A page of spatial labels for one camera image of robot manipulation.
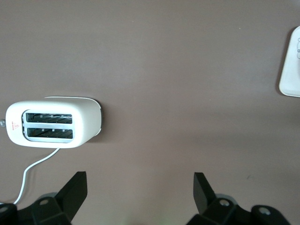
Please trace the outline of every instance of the power cord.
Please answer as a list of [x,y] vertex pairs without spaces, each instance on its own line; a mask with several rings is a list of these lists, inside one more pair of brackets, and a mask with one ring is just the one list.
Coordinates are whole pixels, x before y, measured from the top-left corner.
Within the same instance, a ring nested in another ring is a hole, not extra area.
[[47,156],[47,157],[45,157],[45,158],[43,158],[43,159],[41,159],[41,160],[39,160],[39,161],[37,161],[37,162],[31,164],[30,166],[28,166],[28,167],[24,170],[21,190],[20,190],[20,193],[19,193],[18,198],[17,198],[17,199],[15,200],[15,202],[14,202],[15,205],[19,202],[19,200],[21,199],[21,196],[22,196],[22,194],[23,194],[24,187],[25,187],[25,182],[26,182],[26,173],[27,173],[27,171],[28,171],[29,169],[31,169],[32,167],[34,167],[35,165],[37,165],[37,164],[39,164],[39,163],[41,163],[41,162],[44,162],[44,161],[46,161],[47,159],[51,158],[51,157],[54,156],[59,150],[60,150],[60,148],[57,148],[57,149],[56,149],[54,152],[52,152],[49,156]]

